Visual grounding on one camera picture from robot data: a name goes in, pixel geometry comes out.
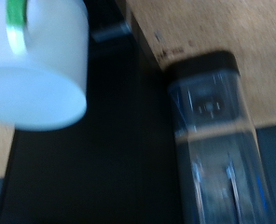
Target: white mug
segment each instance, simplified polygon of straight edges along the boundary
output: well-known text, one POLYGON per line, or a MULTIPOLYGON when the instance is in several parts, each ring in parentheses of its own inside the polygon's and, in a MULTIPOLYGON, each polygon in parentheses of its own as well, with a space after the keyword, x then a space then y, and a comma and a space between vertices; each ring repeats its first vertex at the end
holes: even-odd
POLYGON ((0 0, 0 121, 45 131, 82 118, 88 44, 82 0, 0 0))

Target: mug handle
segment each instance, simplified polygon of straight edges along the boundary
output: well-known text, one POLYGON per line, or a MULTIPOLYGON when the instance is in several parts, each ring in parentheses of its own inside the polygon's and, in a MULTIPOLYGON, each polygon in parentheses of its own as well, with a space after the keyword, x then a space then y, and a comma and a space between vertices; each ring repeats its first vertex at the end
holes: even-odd
POLYGON ((27 0, 7 0, 7 39, 16 55, 27 51, 25 43, 27 2, 27 0))

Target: black bottle cap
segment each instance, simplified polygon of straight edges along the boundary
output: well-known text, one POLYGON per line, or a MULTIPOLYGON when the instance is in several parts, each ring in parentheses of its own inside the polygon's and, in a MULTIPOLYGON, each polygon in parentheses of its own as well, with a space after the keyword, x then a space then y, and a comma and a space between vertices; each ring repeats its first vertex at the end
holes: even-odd
POLYGON ((169 86, 181 78, 223 69, 239 74, 234 55, 229 51, 219 50, 171 64, 165 70, 165 80, 169 86))

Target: clear plastic bottle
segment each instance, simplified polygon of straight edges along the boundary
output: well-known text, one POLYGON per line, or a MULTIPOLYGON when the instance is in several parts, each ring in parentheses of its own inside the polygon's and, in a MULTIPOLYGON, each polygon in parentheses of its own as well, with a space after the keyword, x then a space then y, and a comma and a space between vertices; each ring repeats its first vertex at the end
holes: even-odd
POLYGON ((276 223, 234 56, 209 53, 166 74, 185 223, 276 223))

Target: green stripe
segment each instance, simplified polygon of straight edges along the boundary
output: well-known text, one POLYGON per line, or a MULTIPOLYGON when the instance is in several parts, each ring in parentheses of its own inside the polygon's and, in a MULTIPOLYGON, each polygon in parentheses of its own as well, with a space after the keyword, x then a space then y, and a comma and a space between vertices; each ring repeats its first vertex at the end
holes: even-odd
POLYGON ((7 0, 7 25, 26 26, 26 11, 27 0, 7 0))

